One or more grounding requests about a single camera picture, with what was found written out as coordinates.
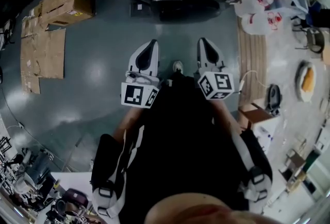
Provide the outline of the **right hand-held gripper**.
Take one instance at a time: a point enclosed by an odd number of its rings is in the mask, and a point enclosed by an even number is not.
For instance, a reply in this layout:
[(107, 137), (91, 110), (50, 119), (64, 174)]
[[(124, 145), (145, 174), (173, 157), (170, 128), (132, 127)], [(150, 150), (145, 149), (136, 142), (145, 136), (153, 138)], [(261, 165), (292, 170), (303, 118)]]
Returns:
[(224, 100), (234, 93), (233, 74), (227, 71), (224, 55), (213, 41), (207, 38), (198, 40), (197, 61), (195, 83), (206, 100)]

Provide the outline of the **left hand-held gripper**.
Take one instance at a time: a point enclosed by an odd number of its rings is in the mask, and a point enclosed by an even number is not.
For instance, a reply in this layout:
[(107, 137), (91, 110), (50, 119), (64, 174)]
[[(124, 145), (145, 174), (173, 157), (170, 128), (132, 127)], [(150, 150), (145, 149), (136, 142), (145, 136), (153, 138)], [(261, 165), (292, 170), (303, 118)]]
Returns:
[(150, 109), (158, 92), (159, 46), (155, 39), (142, 44), (130, 57), (125, 82), (121, 83), (121, 104)]

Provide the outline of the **person's left forearm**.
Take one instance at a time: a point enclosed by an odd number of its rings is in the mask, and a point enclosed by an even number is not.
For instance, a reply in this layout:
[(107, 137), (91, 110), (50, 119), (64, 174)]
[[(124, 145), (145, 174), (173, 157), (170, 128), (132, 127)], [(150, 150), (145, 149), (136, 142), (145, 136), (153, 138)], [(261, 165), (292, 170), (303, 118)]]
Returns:
[(135, 125), (143, 111), (144, 109), (137, 107), (131, 107), (128, 110), (112, 135), (118, 143), (123, 144), (125, 131), (130, 130)]

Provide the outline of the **person's right forearm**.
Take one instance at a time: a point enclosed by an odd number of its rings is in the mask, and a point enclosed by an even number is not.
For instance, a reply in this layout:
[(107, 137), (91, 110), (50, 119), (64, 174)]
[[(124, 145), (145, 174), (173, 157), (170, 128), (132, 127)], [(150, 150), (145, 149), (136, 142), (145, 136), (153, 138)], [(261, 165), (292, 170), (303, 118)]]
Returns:
[(239, 123), (228, 110), (223, 100), (211, 100), (210, 104), (213, 111), (214, 122), (222, 128), (227, 135), (232, 135), (233, 132), (237, 135), (242, 133)]

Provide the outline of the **person's right white shoe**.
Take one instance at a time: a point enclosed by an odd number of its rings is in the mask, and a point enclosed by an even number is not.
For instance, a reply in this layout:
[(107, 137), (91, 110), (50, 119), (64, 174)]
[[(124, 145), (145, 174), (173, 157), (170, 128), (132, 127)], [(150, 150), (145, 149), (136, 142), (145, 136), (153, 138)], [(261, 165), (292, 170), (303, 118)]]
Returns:
[(183, 70), (184, 70), (184, 66), (181, 61), (178, 60), (173, 63), (173, 72), (174, 73), (179, 72), (179, 73), (183, 74)]

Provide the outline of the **wooden slat floor mat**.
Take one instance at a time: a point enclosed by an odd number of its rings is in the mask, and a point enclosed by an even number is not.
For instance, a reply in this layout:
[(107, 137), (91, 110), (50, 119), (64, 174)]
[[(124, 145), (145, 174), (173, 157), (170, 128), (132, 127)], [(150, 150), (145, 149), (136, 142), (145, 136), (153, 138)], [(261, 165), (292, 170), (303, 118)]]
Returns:
[(244, 80), (239, 96), (239, 106), (263, 98), (267, 85), (267, 46), (263, 35), (250, 35), (241, 26), (237, 18), (240, 79)]

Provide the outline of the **black oval floor device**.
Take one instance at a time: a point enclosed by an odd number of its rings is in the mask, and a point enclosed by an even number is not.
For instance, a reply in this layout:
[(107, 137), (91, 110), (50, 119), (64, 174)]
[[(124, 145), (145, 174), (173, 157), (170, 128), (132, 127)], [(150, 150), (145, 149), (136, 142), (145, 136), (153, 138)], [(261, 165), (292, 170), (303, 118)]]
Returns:
[(273, 116), (278, 116), (281, 102), (282, 95), (279, 86), (271, 84), (268, 88), (266, 111)]

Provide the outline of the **white topped wooden cabinet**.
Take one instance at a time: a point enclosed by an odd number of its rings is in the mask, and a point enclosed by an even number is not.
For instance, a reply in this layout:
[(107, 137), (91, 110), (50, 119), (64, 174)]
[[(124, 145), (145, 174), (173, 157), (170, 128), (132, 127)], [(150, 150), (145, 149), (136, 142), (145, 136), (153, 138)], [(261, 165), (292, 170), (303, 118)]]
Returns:
[(240, 106), (238, 111), (241, 128), (252, 130), (264, 153), (267, 154), (274, 139), (279, 117), (271, 115), (256, 103)]

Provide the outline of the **person's black clothing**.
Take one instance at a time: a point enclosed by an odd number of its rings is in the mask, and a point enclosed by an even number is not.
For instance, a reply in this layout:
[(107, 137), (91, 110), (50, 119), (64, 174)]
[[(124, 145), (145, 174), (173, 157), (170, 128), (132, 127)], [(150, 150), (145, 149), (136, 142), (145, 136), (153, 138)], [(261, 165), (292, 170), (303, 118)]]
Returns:
[(171, 79), (123, 144), (101, 136), (91, 176), (97, 214), (106, 224), (144, 224), (160, 200), (201, 193), (262, 215), (273, 177), (254, 133), (227, 135), (193, 78), (177, 72)]

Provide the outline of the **white tray with orange item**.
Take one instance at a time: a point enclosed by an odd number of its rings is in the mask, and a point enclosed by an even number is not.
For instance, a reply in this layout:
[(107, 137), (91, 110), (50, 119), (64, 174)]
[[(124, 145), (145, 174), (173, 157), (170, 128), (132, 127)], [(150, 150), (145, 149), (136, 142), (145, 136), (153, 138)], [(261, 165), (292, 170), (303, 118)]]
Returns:
[(314, 64), (302, 61), (295, 76), (295, 90), (298, 99), (310, 102), (316, 86), (317, 72)]

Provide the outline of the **flattened cardboard sheet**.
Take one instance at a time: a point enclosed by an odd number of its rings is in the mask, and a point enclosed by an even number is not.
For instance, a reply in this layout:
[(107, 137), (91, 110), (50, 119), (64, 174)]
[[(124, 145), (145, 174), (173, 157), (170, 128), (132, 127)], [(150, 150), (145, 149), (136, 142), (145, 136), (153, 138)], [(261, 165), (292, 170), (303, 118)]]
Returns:
[(40, 78), (64, 78), (65, 29), (49, 31), (41, 17), (22, 20), (20, 69), (22, 89), (40, 94)]

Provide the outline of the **cardboard box with yellow label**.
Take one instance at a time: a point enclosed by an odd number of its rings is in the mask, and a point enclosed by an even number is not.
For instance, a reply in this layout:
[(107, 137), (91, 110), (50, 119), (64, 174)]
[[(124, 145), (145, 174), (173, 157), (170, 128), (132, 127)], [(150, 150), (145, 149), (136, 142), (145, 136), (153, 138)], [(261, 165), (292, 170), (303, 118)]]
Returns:
[(95, 0), (43, 0), (42, 22), (67, 26), (95, 16)]

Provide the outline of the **black round chair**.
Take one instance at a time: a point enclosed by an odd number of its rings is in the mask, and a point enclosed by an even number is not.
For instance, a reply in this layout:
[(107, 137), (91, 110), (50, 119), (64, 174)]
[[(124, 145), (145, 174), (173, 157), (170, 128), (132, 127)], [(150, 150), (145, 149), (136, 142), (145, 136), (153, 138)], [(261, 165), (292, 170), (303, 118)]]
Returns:
[(325, 47), (325, 38), (323, 32), (318, 27), (308, 27), (306, 29), (299, 29), (295, 32), (303, 32), (307, 38), (307, 43), (300, 50), (310, 50), (315, 54), (321, 54)]

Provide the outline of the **black flat base plate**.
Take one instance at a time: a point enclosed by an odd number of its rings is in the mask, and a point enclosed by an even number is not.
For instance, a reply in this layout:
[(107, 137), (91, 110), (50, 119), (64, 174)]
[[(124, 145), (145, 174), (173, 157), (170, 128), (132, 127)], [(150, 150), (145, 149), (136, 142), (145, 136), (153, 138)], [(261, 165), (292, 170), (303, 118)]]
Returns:
[(145, 0), (130, 0), (129, 14), (132, 18), (147, 18), (152, 15), (151, 5)]

